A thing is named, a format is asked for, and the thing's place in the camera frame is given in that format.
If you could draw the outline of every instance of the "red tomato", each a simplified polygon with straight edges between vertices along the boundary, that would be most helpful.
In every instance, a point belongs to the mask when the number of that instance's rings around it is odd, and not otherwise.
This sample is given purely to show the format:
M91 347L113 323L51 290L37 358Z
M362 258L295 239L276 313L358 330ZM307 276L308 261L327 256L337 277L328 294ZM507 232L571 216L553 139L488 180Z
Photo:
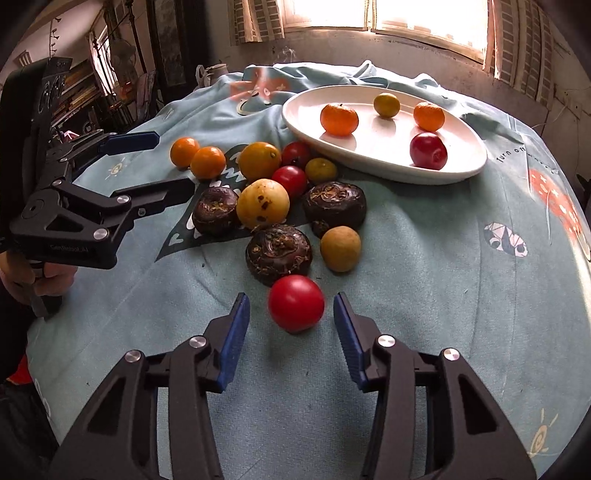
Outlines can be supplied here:
M290 199L301 197L308 185L308 178L304 170L292 166L279 168L275 171L271 180L280 183L286 189Z
M324 313L324 295L308 277L288 275L271 287L267 303L275 323L290 333L313 327Z
M281 152L281 163L283 165L295 165L302 170L305 169L306 164L311 160L312 152L310 147L304 142L292 142L286 145Z
M436 134L418 134L410 142L410 158L417 167L441 170L447 163L447 148Z

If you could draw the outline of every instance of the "orange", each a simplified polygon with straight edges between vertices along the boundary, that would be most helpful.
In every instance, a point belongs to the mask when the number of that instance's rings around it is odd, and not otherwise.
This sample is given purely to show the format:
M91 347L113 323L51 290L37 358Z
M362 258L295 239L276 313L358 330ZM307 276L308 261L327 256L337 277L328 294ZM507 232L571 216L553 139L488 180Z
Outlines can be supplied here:
M170 148L170 160L178 168L188 168L199 148L199 142L194 138L179 138Z
M211 180L226 168L226 157L217 147L203 147L191 160L191 172L198 180Z
M445 113L440 106L421 102L414 108L414 121L428 132L436 132L445 123Z
M325 158L313 158L306 164L306 177L314 185L336 180L338 176L336 165Z
M270 179L281 166L281 153L267 142L248 145L238 157L238 168L248 181Z
M326 133L347 137L359 126L359 117L352 108L338 103L329 103L320 112L320 124Z
M400 112L400 100L392 93L380 93L374 99L374 110L379 116L392 118Z

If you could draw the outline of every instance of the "sunlight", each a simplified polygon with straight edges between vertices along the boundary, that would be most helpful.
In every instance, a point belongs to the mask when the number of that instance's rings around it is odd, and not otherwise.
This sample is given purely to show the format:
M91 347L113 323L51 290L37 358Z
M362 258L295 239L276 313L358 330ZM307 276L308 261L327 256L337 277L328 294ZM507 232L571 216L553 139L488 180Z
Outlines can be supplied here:
M294 13L313 27L364 27L365 2L359 0L296 0Z
M431 35L484 51L488 32L487 0L378 0L381 23L403 22L408 28L428 28Z

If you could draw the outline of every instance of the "table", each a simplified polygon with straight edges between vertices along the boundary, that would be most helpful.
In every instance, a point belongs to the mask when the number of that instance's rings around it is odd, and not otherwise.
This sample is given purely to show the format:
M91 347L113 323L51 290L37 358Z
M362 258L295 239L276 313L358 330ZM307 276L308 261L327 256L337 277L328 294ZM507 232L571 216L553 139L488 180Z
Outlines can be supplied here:
M362 261L349 275L328 271L295 206L288 221L301 225L316 253L310 277L328 305L344 290L358 313L413 349L461 351L541 475L591 403L591 236L560 167L520 121L445 90L427 75L408 79L369 61L360 67L252 66L172 102L140 126L161 135L156 149L104 157L77 183L109 195L189 176L173 167L168 151L177 138L191 136L226 153L228 168L211 184L243 189L236 158L245 145L268 141L283 147L294 139L281 117L287 98L350 83L438 103L480 135L489 158L478 176L438 187L343 168L343 179L367 196ZM60 313L31 328L30 369L58 440L125 351L173 349L226 314L244 291L251 299L251 325L236 377L223 395L210 396L226 478L358 478L375 396L363 395L350 381L331 308L307 333L280 330L266 310L268 289L246 269L248 233L212 242L194 231L191 205L137 221L117 266L81 269ZM165 412L163 401L158 434L164 476L170 473Z

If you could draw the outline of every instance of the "oval plate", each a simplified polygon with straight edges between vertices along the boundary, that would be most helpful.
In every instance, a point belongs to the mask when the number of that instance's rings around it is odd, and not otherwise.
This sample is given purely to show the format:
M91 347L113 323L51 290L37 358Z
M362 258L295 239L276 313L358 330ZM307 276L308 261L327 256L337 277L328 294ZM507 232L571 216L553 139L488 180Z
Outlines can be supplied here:
M382 92L393 93L400 100L400 113L393 119L381 118L374 110L374 98ZM424 101L380 87L337 85L299 93L284 104L282 112L285 123L299 139L355 170L422 185L455 183L476 175L486 163L486 147L469 125L447 110L445 124L437 131L447 148L446 165L439 171L413 165L410 142L423 132L414 122L413 110ZM324 131L320 111L328 103L355 109L359 127L352 135L334 137Z

